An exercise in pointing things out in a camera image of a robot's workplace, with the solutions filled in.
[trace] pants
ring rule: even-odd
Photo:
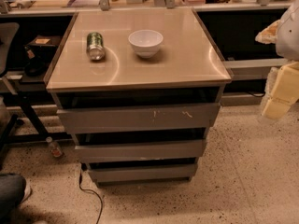
[[[21,203],[26,180],[21,175],[0,174],[0,222]]]

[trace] drawer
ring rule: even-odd
[[[150,161],[201,157],[206,140],[76,146],[79,160],[90,162]]]
[[[134,167],[88,171],[93,182],[109,183],[136,180],[190,178],[195,175],[197,164],[178,166]]]
[[[214,124],[219,104],[144,105],[93,109],[60,109],[68,133],[107,133],[187,129]]]

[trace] clear plastic bottle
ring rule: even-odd
[[[54,158],[60,158],[64,155],[63,150],[61,149],[58,142],[54,141],[51,137],[47,137],[46,141],[48,143],[50,153]]]

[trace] bottom drawer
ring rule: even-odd
[[[95,183],[109,183],[183,177],[190,178],[195,175],[196,170],[197,164],[194,163],[173,166],[146,166],[89,170],[89,175]]]

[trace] beige desktop surface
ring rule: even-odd
[[[164,36],[150,59],[135,55],[130,33],[151,29]],[[86,37],[99,32],[106,58],[91,62]],[[231,77],[190,8],[80,12],[50,77],[49,91],[168,88],[227,83]]]

